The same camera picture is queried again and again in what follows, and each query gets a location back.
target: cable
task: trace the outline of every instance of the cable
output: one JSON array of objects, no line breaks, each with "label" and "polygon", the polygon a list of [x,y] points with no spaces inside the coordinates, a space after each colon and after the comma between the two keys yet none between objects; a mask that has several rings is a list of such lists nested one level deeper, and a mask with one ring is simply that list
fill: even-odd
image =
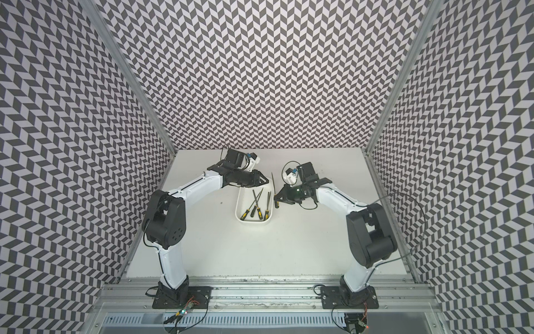
[{"label": "cable", "polygon": [[303,208],[304,210],[315,210],[319,205],[317,204],[316,201],[313,201],[315,203],[315,207],[313,208],[307,208],[307,207],[303,207],[301,203],[299,203],[299,205],[301,206],[301,208]]},{"label": "cable", "polygon": [[167,277],[165,276],[165,272],[163,271],[163,265],[161,264],[161,257],[160,257],[159,252],[158,252],[158,260],[160,260],[160,268],[161,268],[161,273],[163,274],[163,279],[165,280],[165,283],[167,284],[167,286],[172,289],[172,287],[169,284],[169,281],[167,280]]},{"label": "cable", "polygon": [[365,317],[367,316],[367,303],[366,303],[365,301],[370,297],[369,289],[365,289],[365,291],[367,292],[365,298],[362,298],[361,302],[359,302],[359,303],[356,304],[356,305],[347,305],[347,304],[343,303],[343,305],[334,305],[334,307],[332,307],[332,311],[330,311],[330,317],[332,318],[332,322],[333,322],[339,329],[341,329],[341,330],[343,330],[343,331],[345,331],[345,332],[347,332],[347,333],[352,333],[352,330],[351,330],[351,331],[348,331],[348,326],[347,326],[347,328],[343,328],[343,327],[339,326],[339,325],[337,324],[337,322],[334,320],[334,310],[335,310],[336,308],[338,308],[338,307],[345,306],[345,307],[348,307],[348,308],[355,308],[355,307],[359,307],[361,304],[364,304],[364,305],[365,305],[365,313],[364,313],[364,316],[363,316],[362,320],[365,319]]},{"label": "cable", "polygon": [[150,288],[146,289],[146,292],[145,292],[145,296],[147,297],[151,297],[151,298],[156,298],[156,295],[155,294],[151,294],[151,293],[148,293],[150,290],[154,290],[154,289],[157,289],[159,288],[158,285],[156,286],[151,286]]},{"label": "cable", "polygon": [[330,189],[330,190],[332,190],[332,191],[335,191],[336,193],[338,193],[340,196],[342,196],[342,197],[343,197],[344,199],[346,199],[347,201],[351,202],[352,204],[354,204],[354,205],[356,205],[356,206],[360,206],[360,205],[355,204],[353,201],[350,200],[350,198],[348,198],[347,196],[343,195],[342,193],[340,193],[339,191],[337,191],[337,190],[335,190],[335,189],[332,189],[332,188],[330,188],[330,187],[323,187],[323,186],[320,186],[319,188],[326,188],[326,189]]},{"label": "cable", "polygon": [[345,328],[339,326],[339,325],[337,324],[337,322],[334,320],[334,310],[335,310],[336,308],[338,308],[338,307],[341,307],[341,306],[343,306],[343,305],[334,305],[334,307],[332,307],[332,311],[330,311],[330,317],[332,318],[332,322],[337,326],[337,328],[339,328],[339,329],[341,329],[341,330],[343,330],[343,331],[345,331],[345,332],[349,332],[349,331],[346,330]]},{"label": "cable", "polygon": [[247,161],[247,165],[243,168],[238,168],[238,169],[245,170],[248,168],[248,166],[250,166],[250,158],[248,157],[248,155],[245,155],[245,161]]},{"label": "cable", "polygon": [[286,168],[286,166],[288,164],[290,164],[291,162],[294,162],[296,164],[298,164],[299,166],[301,165],[300,162],[298,161],[295,161],[295,160],[291,160],[291,161],[288,161],[283,167],[282,167],[282,173],[280,173],[280,175],[282,176],[282,181],[285,183],[285,184],[289,184],[289,185],[296,185],[297,184],[297,181],[295,181],[295,183],[291,184],[291,183],[287,183],[286,180],[284,180],[284,169]]},{"label": "cable", "polygon": [[[148,221],[148,223],[147,223],[146,226],[145,226],[145,231],[146,231],[146,229],[148,228],[148,225],[149,225],[151,222],[152,222],[151,220]],[[158,260],[160,260],[161,273],[163,274],[163,278],[165,279],[165,283],[167,283],[167,285],[168,285],[169,288],[170,288],[170,284],[169,284],[169,282],[167,281],[167,278],[165,277],[165,273],[163,272],[163,265],[161,264],[161,257],[160,257],[160,252],[159,252],[160,249],[157,248],[156,246],[151,246],[151,245],[148,245],[148,244],[146,243],[146,240],[145,240],[146,232],[145,232],[145,231],[143,231],[143,243],[144,243],[145,246],[147,246],[147,247],[152,247],[152,248],[155,248],[155,249],[158,250]]]},{"label": "cable", "polygon": [[146,232],[143,232],[143,243],[145,244],[145,246],[147,246],[147,247],[152,247],[152,248],[155,248],[155,249],[157,249],[157,250],[159,249],[159,248],[157,248],[156,246],[148,245],[148,244],[146,243],[145,237],[146,237]]},{"label": "cable", "polygon": [[387,264],[387,263],[390,263],[390,262],[393,262],[393,261],[397,261],[397,260],[400,260],[400,259],[404,259],[404,258],[407,258],[407,257],[409,257],[410,255],[412,255],[412,254],[413,254],[413,250],[415,250],[417,247],[419,247],[419,246],[421,245],[421,243],[423,242],[423,240],[425,240],[425,234],[426,234],[427,231],[428,231],[428,220],[427,220],[427,216],[425,215],[425,208],[423,208],[423,206],[421,205],[421,203],[417,201],[417,198],[416,198],[414,195],[410,195],[410,194],[407,194],[407,193],[405,193],[405,192],[401,192],[401,191],[395,191],[395,192],[392,192],[392,193],[387,194],[387,195],[384,196],[384,197],[380,197],[379,199],[377,199],[376,201],[372,202],[371,204],[374,204],[374,203],[378,202],[379,200],[381,200],[382,198],[386,198],[386,197],[388,197],[388,196],[390,196],[390,195],[394,195],[394,194],[396,194],[396,193],[401,194],[401,195],[405,195],[405,196],[409,196],[409,197],[411,197],[411,198],[413,198],[413,199],[415,200],[415,202],[417,203],[417,205],[419,205],[419,208],[421,209],[421,215],[423,216],[423,219],[425,220],[425,229],[424,229],[424,232],[423,232],[423,234],[422,234],[421,239],[419,240],[419,242],[418,242],[413,248],[411,248],[410,251],[409,251],[407,254],[404,254],[404,255],[402,255],[401,257],[398,257],[398,258],[393,259],[393,260],[388,260],[388,261],[385,261],[385,262],[381,262],[381,263],[377,264],[376,266],[374,266],[374,270],[373,270],[373,272],[367,277],[367,280],[365,281],[365,284],[366,284],[366,285],[367,285],[367,283],[369,282],[369,280],[371,279],[371,276],[373,276],[375,270],[376,270],[379,266],[381,266],[381,265],[385,265],[385,264]]},{"label": "cable", "polygon": [[208,299],[206,296],[204,296],[203,293],[201,293],[201,295],[202,295],[202,296],[204,297],[204,299],[206,300],[206,313],[204,313],[204,316],[202,317],[202,319],[200,319],[199,322],[197,322],[196,324],[194,324],[194,325],[192,325],[192,326],[189,326],[189,327],[185,328],[184,330],[181,330],[179,333],[185,332],[186,330],[195,327],[196,325],[198,325],[199,323],[201,323],[202,321],[204,321],[204,319],[206,318],[206,315],[208,315],[209,299]]},{"label": "cable", "polygon": [[324,285],[324,284],[316,284],[316,285],[313,286],[313,288],[312,288],[312,289],[313,289],[313,292],[314,292],[316,295],[320,296],[321,294],[320,294],[320,293],[317,293],[317,292],[315,291],[315,288],[318,287],[318,286],[326,286],[326,285]]}]

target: black and yellow handle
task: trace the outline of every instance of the black and yellow handle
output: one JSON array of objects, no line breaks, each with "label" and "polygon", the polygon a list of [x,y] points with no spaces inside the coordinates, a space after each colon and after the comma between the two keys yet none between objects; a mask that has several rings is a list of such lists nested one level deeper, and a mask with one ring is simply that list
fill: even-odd
[{"label": "black and yellow handle", "polygon": [[247,214],[248,214],[249,212],[250,212],[250,210],[247,209],[247,210],[245,211],[245,213],[243,213],[243,216],[241,216],[241,220],[245,220],[245,218],[247,217]]}]

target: white plastic bin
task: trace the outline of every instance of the white plastic bin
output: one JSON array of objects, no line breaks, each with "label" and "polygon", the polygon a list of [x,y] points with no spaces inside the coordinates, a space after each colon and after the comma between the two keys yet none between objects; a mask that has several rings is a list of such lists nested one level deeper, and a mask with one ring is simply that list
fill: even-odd
[{"label": "white plastic bin", "polygon": [[[239,195],[237,197],[237,204],[235,205],[235,218],[237,220],[247,225],[248,224],[257,224],[257,225],[267,224],[271,220],[271,217],[273,214],[273,208],[274,208],[274,204],[273,204],[274,190],[273,190],[272,180],[270,178],[267,178],[267,180],[269,180],[269,183],[260,185],[259,187],[255,187],[255,188],[243,187],[239,189]],[[257,212],[254,214],[254,217],[250,217],[250,214],[252,213],[252,209],[256,205],[254,203],[252,207],[250,208],[250,212],[248,213],[245,220],[241,220],[241,216],[243,216],[243,213],[245,213],[245,211],[254,202],[254,195],[252,191],[254,190],[256,192],[256,196],[258,196],[260,194],[260,191],[262,191],[262,189],[263,189],[262,195],[260,199],[258,200],[260,209],[262,211],[262,215],[265,215],[265,210],[267,209],[267,197],[268,197],[269,192],[271,192],[271,199],[269,200],[269,218],[267,218],[266,220],[260,220]]]}]

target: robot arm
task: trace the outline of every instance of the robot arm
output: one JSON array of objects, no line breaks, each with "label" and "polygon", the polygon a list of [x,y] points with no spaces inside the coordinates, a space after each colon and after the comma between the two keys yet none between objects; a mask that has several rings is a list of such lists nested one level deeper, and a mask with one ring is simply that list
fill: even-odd
[{"label": "robot arm", "polygon": [[[376,265],[397,250],[397,241],[384,209],[380,204],[361,203],[340,191],[331,180],[320,179],[310,162],[288,169],[283,176],[286,184],[274,196],[275,201],[300,204],[311,197],[315,203],[326,205],[346,218],[354,261],[341,277],[341,293],[345,303],[352,305],[357,293],[367,288]],[[297,185],[298,178],[302,183]]]},{"label": "robot arm", "polygon": [[189,286],[180,244],[186,231],[187,209],[207,194],[232,183],[248,188],[267,184],[269,180],[254,169],[259,161],[253,153],[228,150],[224,160],[209,167],[188,184],[168,192],[156,190],[152,194],[143,230],[147,239],[157,248],[162,270],[159,292],[174,303],[183,305],[186,302]]}]

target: black and white patterned backdrop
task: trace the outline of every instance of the black and white patterned backdrop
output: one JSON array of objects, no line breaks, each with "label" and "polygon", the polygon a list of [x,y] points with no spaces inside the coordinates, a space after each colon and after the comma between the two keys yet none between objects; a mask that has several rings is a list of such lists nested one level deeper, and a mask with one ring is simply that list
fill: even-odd
[{"label": "black and white patterned backdrop", "polygon": [[96,0],[179,149],[364,147],[428,0]]},{"label": "black and white patterned backdrop", "polygon": [[74,331],[171,154],[74,0],[2,0],[0,28],[0,332]]},{"label": "black and white patterned backdrop", "polygon": [[446,2],[373,152],[457,333],[534,333],[533,13]]}]

